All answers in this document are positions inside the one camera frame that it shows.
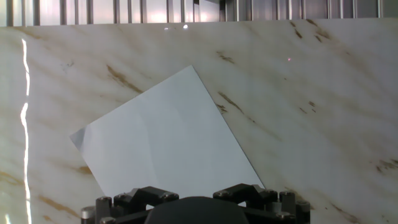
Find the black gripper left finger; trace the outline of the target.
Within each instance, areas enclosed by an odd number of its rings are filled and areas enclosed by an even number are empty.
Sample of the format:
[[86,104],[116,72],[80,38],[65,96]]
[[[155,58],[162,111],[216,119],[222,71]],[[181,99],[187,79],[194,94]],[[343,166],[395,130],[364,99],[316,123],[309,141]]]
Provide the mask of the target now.
[[143,224],[150,209],[176,201],[179,195],[155,187],[135,188],[113,197],[102,196],[92,206],[81,209],[81,224]]

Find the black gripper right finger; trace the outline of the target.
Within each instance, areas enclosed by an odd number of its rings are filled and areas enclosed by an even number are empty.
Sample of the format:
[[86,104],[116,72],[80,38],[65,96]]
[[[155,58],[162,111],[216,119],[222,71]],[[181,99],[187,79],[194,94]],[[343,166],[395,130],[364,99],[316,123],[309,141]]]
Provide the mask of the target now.
[[277,192],[257,184],[238,184],[213,194],[239,207],[249,223],[310,224],[311,205],[291,190]]

